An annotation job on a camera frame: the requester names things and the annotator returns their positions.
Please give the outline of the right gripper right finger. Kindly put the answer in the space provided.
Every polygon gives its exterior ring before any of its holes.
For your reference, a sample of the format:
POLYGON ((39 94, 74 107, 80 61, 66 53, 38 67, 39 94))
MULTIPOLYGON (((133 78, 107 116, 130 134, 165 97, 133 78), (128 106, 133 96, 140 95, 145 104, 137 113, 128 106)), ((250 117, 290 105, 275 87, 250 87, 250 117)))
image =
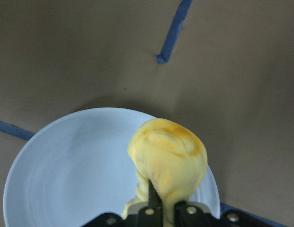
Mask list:
POLYGON ((219 218, 199 202, 180 201, 174 206, 177 227, 275 227, 271 221, 261 220, 254 215, 237 209, 229 209, 219 218))

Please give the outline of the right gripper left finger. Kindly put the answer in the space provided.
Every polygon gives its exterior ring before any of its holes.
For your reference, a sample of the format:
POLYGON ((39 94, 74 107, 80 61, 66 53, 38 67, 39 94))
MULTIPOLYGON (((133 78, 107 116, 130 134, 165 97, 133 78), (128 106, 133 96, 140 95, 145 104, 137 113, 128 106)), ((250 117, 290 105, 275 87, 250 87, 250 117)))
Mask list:
POLYGON ((115 213, 103 213, 84 225, 85 227, 162 227, 163 205, 152 182, 148 182, 148 201, 128 208, 126 219, 115 213))

